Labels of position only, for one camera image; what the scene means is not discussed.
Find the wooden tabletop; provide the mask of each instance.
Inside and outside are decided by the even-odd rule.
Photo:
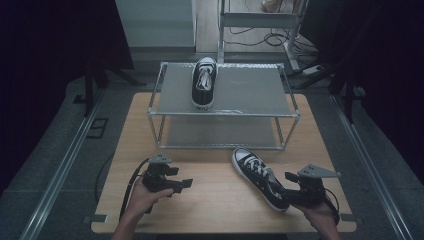
[[[290,207],[274,211],[253,184],[241,177],[231,163],[233,149],[157,149],[147,117],[151,93],[137,93],[118,142],[116,153],[97,206],[105,222],[93,222],[97,233],[114,232],[128,181],[146,158],[164,153],[178,167],[170,180],[193,179],[181,194],[161,199],[151,214],[145,214],[136,232],[150,233],[288,233],[315,232],[303,213]],[[299,185],[284,178],[284,172],[297,173],[308,164],[333,170],[331,159],[303,95],[295,94],[301,119],[285,151],[252,150],[285,188]],[[341,214],[352,214],[337,178],[323,179],[340,204]],[[341,232],[353,232],[356,223],[340,221]]]

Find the black cable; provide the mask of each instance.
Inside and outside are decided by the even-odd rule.
[[[336,205],[337,205],[337,212],[339,212],[339,200],[337,200],[337,197],[336,197],[336,195],[332,192],[332,191],[330,191],[329,189],[325,189],[327,192],[329,192],[329,193],[331,193],[331,195],[333,195],[333,198],[334,198],[334,200],[336,200]]]
[[[253,30],[253,29],[255,29],[255,28],[248,28],[248,29],[242,30],[240,32],[233,32],[232,28],[230,27],[230,33],[233,34],[233,35],[237,35],[237,34],[248,32],[248,31]]]
[[[146,160],[141,162],[140,165],[135,169],[133,175],[131,176],[131,179],[128,182],[128,185],[127,185],[127,190],[125,191],[124,200],[122,201],[121,213],[119,214],[119,220],[121,220],[121,217],[122,217],[122,215],[124,215],[124,212],[127,208],[128,198],[130,196],[132,186],[133,186],[136,178],[138,176],[140,176],[140,175],[138,175],[138,173],[140,172],[140,169],[143,167],[143,165],[146,164],[149,160],[150,160],[150,158],[147,158]]]
[[[247,6],[247,0],[244,0],[244,6],[246,6],[246,8],[247,8],[247,11],[248,12],[250,12],[250,9],[249,9],[249,7]]]
[[[269,39],[271,39],[271,38],[276,38],[276,39],[278,39],[279,43],[271,43],[271,42],[269,42]],[[264,43],[264,42],[265,42],[265,43],[267,43],[267,44],[268,44],[268,45],[270,45],[270,46],[278,47],[278,46],[283,45],[283,44],[284,44],[287,40],[288,40],[287,36],[285,36],[285,35],[283,35],[283,34],[279,34],[279,33],[273,33],[273,32],[271,32],[271,33],[266,34],[266,35],[264,36],[264,39],[263,39],[262,41],[257,42],[257,43],[228,42],[228,41],[225,41],[225,40],[224,40],[224,42],[225,42],[226,44],[237,44],[237,45],[242,45],[242,46],[256,46],[256,45],[259,45],[259,44],[261,44],[261,43]]]
[[[283,5],[283,1],[281,1],[280,2],[280,6],[278,6],[278,13],[281,13],[282,11],[284,11],[284,9],[286,9],[286,7],[287,7],[287,4],[284,4],[284,8],[283,9],[281,9],[281,6]],[[283,34],[280,34],[280,33],[273,33],[272,32],[272,30],[273,30],[273,28],[271,28],[271,32],[270,33],[268,33],[267,35],[265,35],[264,36],[264,41],[268,44],[268,45],[270,45],[270,46],[272,46],[272,47],[278,47],[278,46],[281,46],[281,45],[283,45],[288,39],[289,39],[289,34],[288,34],[288,32],[287,32],[287,30],[285,30],[285,29],[282,29],[287,35],[283,35]],[[280,42],[280,43],[277,43],[277,44],[274,44],[274,43],[270,43],[268,40],[269,39],[271,39],[271,38],[276,38],[276,39],[278,39],[278,41]]]
[[[106,165],[112,160],[113,156],[115,155],[115,152],[113,152],[103,163],[102,167],[100,168],[100,171],[97,173],[96,182],[94,183],[94,199],[96,200],[96,203],[99,203],[99,196],[97,195],[98,185],[99,185],[99,179],[100,175],[103,172],[103,169],[106,167]]]

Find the hand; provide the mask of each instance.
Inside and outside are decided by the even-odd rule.
[[[303,206],[293,206],[303,212],[306,219],[311,223],[321,237],[325,240],[342,239],[337,230],[336,222],[330,207],[325,203],[314,208],[306,208]]]
[[[159,199],[174,193],[174,189],[165,189],[155,193],[150,192],[142,181],[143,178],[140,177],[134,182],[130,201],[112,236],[113,240],[133,239],[138,221],[140,221],[150,206],[157,203]]]
[[[174,193],[173,189],[165,189],[159,192],[150,192],[142,183],[143,178],[138,178],[133,185],[130,201],[124,215],[140,220],[144,213],[157,203],[159,199],[168,197]]]

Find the metal rack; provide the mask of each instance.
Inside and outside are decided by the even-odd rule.
[[[161,65],[147,110],[158,148],[285,150],[300,113],[282,64],[217,64],[214,104],[205,112],[192,105],[194,66]]]
[[[300,71],[299,64],[292,52],[294,36],[297,36],[308,0],[301,0],[296,13],[232,13],[225,12],[225,0],[221,0],[219,14],[218,63],[224,63],[224,28],[255,27],[290,29],[290,37],[284,43],[284,50],[289,58],[293,71]]]

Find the canvas sneaker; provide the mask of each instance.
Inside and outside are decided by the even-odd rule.
[[[210,57],[200,59],[193,69],[191,99],[197,110],[207,111],[213,105],[213,89],[218,68]]]
[[[274,172],[254,153],[245,148],[237,148],[233,152],[232,162],[237,172],[261,191],[268,204],[276,211],[284,212],[290,206],[276,191],[282,188],[275,178]]]

